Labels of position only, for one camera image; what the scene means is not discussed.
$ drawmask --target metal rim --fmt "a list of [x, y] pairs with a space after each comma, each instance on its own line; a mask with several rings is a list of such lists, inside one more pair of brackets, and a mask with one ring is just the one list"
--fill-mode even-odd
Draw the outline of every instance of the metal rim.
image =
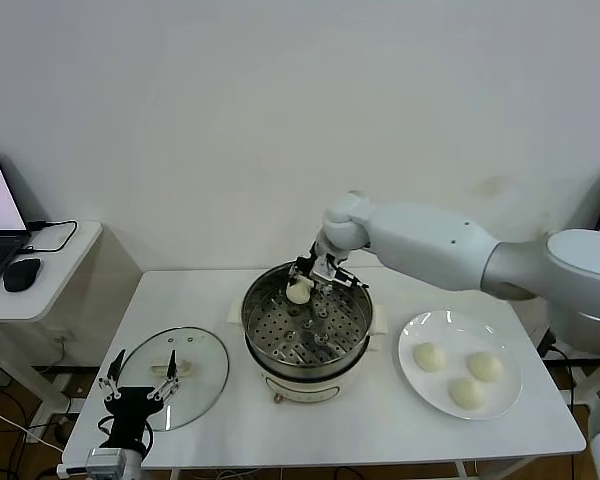
[[374, 308], [373, 308], [373, 302], [371, 300], [371, 296], [369, 295], [369, 292], [362, 288], [362, 287], [357, 287], [359, 288], [359, 292], [364, 296], [367, 305], [368, 305], [368, 309], [369, 309], [369, 321], [368, 324], [365, 326], [366, 330], [361, 332], [361, 338], [360, 340], [358, 340], [350, 349], [349, 351], [346, 352], [345, 355], [343, 356], [339, 356], [339, 357], [335, 357], [332, 359], [329, 359], [328, 361], [324, 361], [324, 362], [320, 362], [319, 364], [292, 364], [292, 363], [287, 363], [284, 361], [281, 361], [279, 358], [276, 358], [275, 355], [272, 355], [271, 352], [267, 351], [266, 349], [260, 347], [257, 342], [255, 341], [255, 339], [251, 338], [250, 334], [249, 334], [249, 325], [248, 322], [250, 319], [245, 319], [244, 318], [244, 304], [245, 301], [247, 300], [247, 298], [249, 298], [250, 294], [259, 286], [258, 283], [263, 280], [264, 278], [266, 278], [268, 275], [272, 275], [274, 273], [278, 273], [280, 271], [284, 271], [285, 269], [289, 269], [291, 268], [291, 265], [293, 264], [293, 262], [287, 262], [287, 263], [283, 263], [281, 265], [278, 265], [276, 267], [270, 268], [268, 269], [266, 272], [262, 273], [261, 275], [259, 275], [254, 281], [253, 283], [250, 285], [249, 289], [247, 290], [243, 300], [242, 300], [242, 304], [241, 304], [241, 308], [240, 308], [240, 317], [241, 317], [241, 321], [242, 321], [242, 325], [244, 327], [245, 330], [245, 338], [247, 341], [247, 344], [249, 345], [249, 348], [251, 350], [252, 356], [256, 357], [256, 355], [253, 355], [253, 350], [256, 350], [259, 354], [263, 355], [264, 357], [270, 359], [273, 362], [277, 362], [280, 363], [281, 365], [285, 365], [291, 368], [297, 368], [298, 370], [311, 370], [314, 368], [318, 368], [318, 367], [328, 367], [331, 365], [335, 365], [338, 362], [342, 362], [344, 359], [346, 359], [348, 357], [349, 354], [354, 354], [354, 350], [360, 348], [366, 341], [368, 341], [368, 337], [369, 337], [369, 329], [371, 328], [371, 323], [373, 321], [373, 314], [374, 314]]
[[127, 363], [129, 362], [129, 360], [131, 359], [131, 357], [133, 356], [133, 354], [136, 353], [140, 348], [142, 348], [142, 346], [145, 345], [147, 342], [153, 340], [154, 338], [156, 338], [159, 335], [162, 335], [163, 333], [172, 332], [174, 330], [184, 330], [184, 329], [200, 330], [201, 332], [207, 333], [207, 334], [211, 335], [212, 337], [214, 337], [216, 340], [218, 340], [218, 342], [222, 346], [222, 349], [224, 350], [225, 356], [227, 357], [227, 374], [224, 377], [224, 382], [222, 383], [222, 388], [220, 388], [220, 391], [218, 392], [218, 394], [216, 395], [216, 397], [213, 399], [213, 402], [211, 402], [211, 404], [205, 410], [203, 410], [202, 412], [200, 412], [199, 415], [193, 417], [188, 422], [185, 422], [182, 425], [178, 425], [175, 428], [170, 428], [169, 430], [154, 428], [153, 430], [156, 431], [156, 432], [171, 432], [172, 430], [177, 430], [178, 428], [184, 427], [185, 425], [189, 425], [191, 422], [196, 421], [202, 415], [204, 415], [209, 410], [211, 410], [213, 408], [213, 406], [218, 402], [218, 399], [220, 398], [220, 395], [222, 395], [222, 392], [224, 392], [224, 388], [227, 386], [227, 381], [229, 380], [229, 372], [231, 371], [231, 360], [229, 358], [229, 352], [227, 351], [227, 347], [225, 346], [224, 342], [215, 333], [210, 332], [209, 330], [207, 330], [205, 328], [200, 328], [200, 327], [186, 327], [186, 326], [185, 327], [167, 328], [166, 330], [162, 330], [162, 331], [160, 331], [160, 332], [158, 332], [158, 333], [150, 336], [149, 338], [147, 338], [144, 342], [142, 342], [140, 345], [138, 345], [136, 348], [134, 348], [133, 351], [129, 354], [129, 356], [127, 357], [127, 359], [122, 364], [122, 368], [120, 368], [120, 375], [122, 375], [122, 372], [124, 371], [124, 367], [127, 365]]
[[290, 377], [288, 375], [284, 375], [280, 372], [276, 372], [275, 370], [272, 370], [271, 368], [269, 368], [267, 365], [265, 365], [262, 360], [260, 360], [258, 358], [257, 355], [254, 354], [251, 342], [249, 342], [249, 339], [247, 338], [247, 336], [245, 335], [245, 340], [246, 340], [246, 344], [247, 344], [247, 349], [249, 350], [249, 353], [251, 354], [251, 358], [253, 358], [256, 363], [258, 364], [258, 366], [260, 368], [262, 368], [265, 372], [273, 375], [274, 377], [277, 377], [281, 380], [285, 380], [287, 382], [293, 382], [293, 383], [320, 383], [320, 382], [326, 382], [328, 380], [333, 380], [335, 378], [338, 378], [341, 375], [344, 375], [345, 373], [347, 373], [349, 370], [351, 370], [353, 367], [355, 367], [359, 362], [360, 359], [362, 359], [362, 357], [364, 356], [364, 354], [367, 351], [367, 348], [369, 347], [369, 342], [371, 341], [370, 337], [367, 335], [367, 338], [364, 342], [364, 345], [362, 347], [362, 349], [360, 350], [358, 356], [356, 357], [355, 360], [353, 360], [352, 362], [348, 363], [347, 365], [345, 365], [342, 370], [338, 370], [337, 372], [334, 372], [330, 375], [325, 375], [323, 377], [316, 377], [316, 378], [297, 378], [297, 377]]

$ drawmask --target stainless steel pot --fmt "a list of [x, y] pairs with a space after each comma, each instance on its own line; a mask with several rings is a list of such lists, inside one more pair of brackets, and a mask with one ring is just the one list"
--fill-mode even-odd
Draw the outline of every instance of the stainless steel pot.
[[242, 302], [241, 320], [251, 354], [271, 373], [300, 382], [347, 371], [364, 354], [373, 319], [365, 288], [334, 284], [296, 305], [286, 296], [291, 263], [262, 274]]

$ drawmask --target pot handle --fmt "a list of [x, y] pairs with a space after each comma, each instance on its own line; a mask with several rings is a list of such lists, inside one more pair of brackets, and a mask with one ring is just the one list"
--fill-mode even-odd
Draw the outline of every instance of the pot handle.
[[369, 328], [369, 335], [375, 337], [376, 335], [386, 335], [387, 333], [389, 333], [389, 326], [387, 325], [387, 316], [385, 315], [384, 307], [382, 305], [374, 305], [373, 321]]
[[242, 319], [240, 318], [240, 312], [242, 311], [242, 297], [236, 297], [231, 303], [231, 310], [229, 310], [229, 318], [227, 318], [227, 322], [236, 325], [241, 331], [242, 328]]
[[382, 305], [374, 305], [373, 307], [373, 321], [371, 322], [371, 328], [369, 328], [369, 351], [377, 352], [382, 349], [382, 337], [389, 333], [389, 326], [387, 324], [387, 317], [384, 313]]

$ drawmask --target glass lid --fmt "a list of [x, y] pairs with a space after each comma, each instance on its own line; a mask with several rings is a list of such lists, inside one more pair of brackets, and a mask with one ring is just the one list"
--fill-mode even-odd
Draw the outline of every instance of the glass lid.
[[176, 351], [178, 389], [164, 408], [149, 417], [157, 432], [173, 430], [202, 416], [218, 400], [229, 375], [224, 344], [195, 327], [172, 328], [141, 344], [122, 366], [118, 385], [159, 386]]

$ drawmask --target white plate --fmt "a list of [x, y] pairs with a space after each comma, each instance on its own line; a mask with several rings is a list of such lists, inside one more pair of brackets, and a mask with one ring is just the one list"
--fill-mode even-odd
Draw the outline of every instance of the white plate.
[[[413, 359], [413, 347], [424, 342], [435, 343], [444, 349], [447, 366], [443, 370], [429, 373], [418, 367]], [[487, 400], [476, 410], [465, 410], [453, 402], [447, 388], [453, 378], [473, 378], [467, 367], [467, 357], [474, 352], [497, 355], [504, 371], [495, 383], [477, 380]], [[495, 330], [460, 312], [439, 310], [415, 317], [400, 334], [398, 356], [402, 371], [416, 392], [437, 409], [455, 417], [467, 420], [498, 417], [516, 403], [522, 390], [520, 368]]]

